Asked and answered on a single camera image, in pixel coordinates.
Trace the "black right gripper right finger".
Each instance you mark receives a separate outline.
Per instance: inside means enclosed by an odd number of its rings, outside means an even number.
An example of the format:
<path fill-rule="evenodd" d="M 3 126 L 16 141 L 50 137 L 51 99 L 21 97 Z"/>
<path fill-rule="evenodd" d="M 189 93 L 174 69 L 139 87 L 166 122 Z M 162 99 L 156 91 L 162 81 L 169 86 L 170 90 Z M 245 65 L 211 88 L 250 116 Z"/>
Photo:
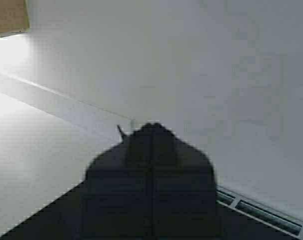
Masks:
<path fill-rule="evenodd" d="M 153 240 L 218 240 L 215 171 L 208 156 L 153 124 Z"/>

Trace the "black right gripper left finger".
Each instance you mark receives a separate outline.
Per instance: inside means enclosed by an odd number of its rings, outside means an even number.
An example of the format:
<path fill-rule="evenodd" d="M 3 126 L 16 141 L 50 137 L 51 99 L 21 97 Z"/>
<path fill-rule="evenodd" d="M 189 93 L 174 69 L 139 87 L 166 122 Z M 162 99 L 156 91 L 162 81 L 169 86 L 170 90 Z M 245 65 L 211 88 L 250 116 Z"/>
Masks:
<path fill-rule="evenodd" d="M 147 123 L 100 153 L 85 171 L 83 240 L 152 240 L 154 125 Z"/>

